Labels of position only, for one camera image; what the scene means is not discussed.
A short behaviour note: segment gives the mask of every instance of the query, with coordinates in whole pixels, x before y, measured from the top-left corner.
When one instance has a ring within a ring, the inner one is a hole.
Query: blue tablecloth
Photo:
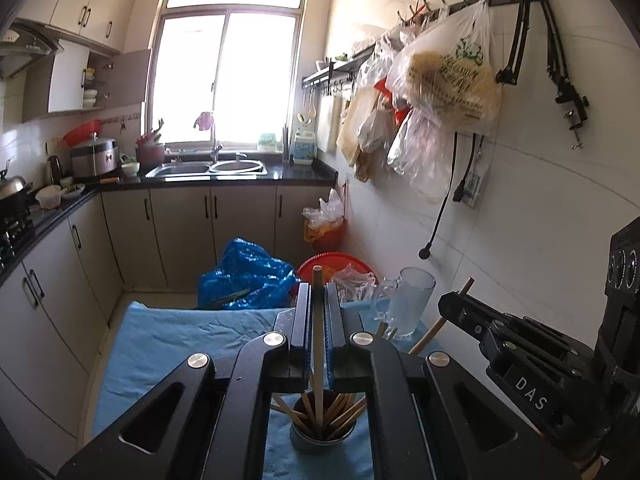
[[[360,311],[364,329],[375,332],[378,322],[368,302],[348,303]],[[279,309],[207,311],[127,307],[111,349],[98,396],[92,434],[95,436],[144,396],[194,352],[212,358],[235,354],[247,341],[273,327]],[[411,340],[399,342],[408,350],[425,332],[420,325]],[[432,342],[429,352],[437,349]],[[285,396],[293,405],[298,396]],[[306,455],[293,448],[289,418],[272,411],[264,455],[265,480],[369,480],[373,478],[369,425],[361,416],[345,442],[322,455]]]

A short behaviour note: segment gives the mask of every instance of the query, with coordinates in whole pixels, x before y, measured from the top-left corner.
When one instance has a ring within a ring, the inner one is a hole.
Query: window frame
[[[305,9],[306,0],[300,0],[300,5],[297,9],[290,7],[277,7],[277,6],[265,6],[257,4],[207,4],[196,5],[186,7],[167,7],[169,0],[162,0],[162,6],[159,13],[158,25],[154,33],[154,39],[152,43],[152,55],[151,65],[149,69],[149,79],[146,90],[146,130],[151,131],[153,129],[153,98],[154,98],[154,86],[156,82],[156,67],[158,65],[158,51],[160,42],[162,40],[162,32],[164,31],[164,24],[166,20],[172,18],[188,18],[191,16],[221,16],[225,17],[225,23],[222,28],[222,36],[220,38],[220,51],[218,53],[218,62],[216,63],[216,75],[220,72],[220,62],[222,60],[222,52],[226,40],[226,31],[228,29],[229,17],[231,14],[249,13],[249,14],[276,14],[278,16],[289,16],[295,18],[295,25],[293,31],[293,41],[291,43],[291,63],[289,65],[289,102],[287,104],[287,113],[285,121],[289,120],[292,106],[292,91],[294,90],[296,63],[298,62],[299,50],[300,50],[300,31],[302,29],[302,19]],[[216,99],[216,91],[218,86],[218,78],[213,81],[212,84],[212,105]],[[200,151],[210,151],[212,147],[212,139],[208,141],[185,141],[185,142],[168,142],[166,146],[172,153],[177,153],[180,150],[192,150],[196,148]],[[257,143],[243,143],[234,142],[229,143],[226,141],[223,151],[257,151]]]

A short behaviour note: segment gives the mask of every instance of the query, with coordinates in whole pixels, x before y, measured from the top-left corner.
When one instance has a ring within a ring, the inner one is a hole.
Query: blue plastic bag
[[[216,269],[200,278],[198,308],[287,308],[289,291],[299,280],[291,265],[271,258],[260,245],[236,238],[226,246]]]

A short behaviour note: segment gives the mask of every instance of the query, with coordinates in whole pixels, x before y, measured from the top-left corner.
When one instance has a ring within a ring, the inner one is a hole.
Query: range hood
[[[31,63],[62,51],[46,31],[24,23],[13,23],[0,38],[0,80],[8,79]]]

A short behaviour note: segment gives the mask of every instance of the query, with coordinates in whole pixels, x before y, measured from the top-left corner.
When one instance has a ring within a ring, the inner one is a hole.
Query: window
[[[194,122],[213,111],[225,149],[280,139],[289,111],[302,0],[166,0],[150,85],[151,126],[162,140],[210,149]]]

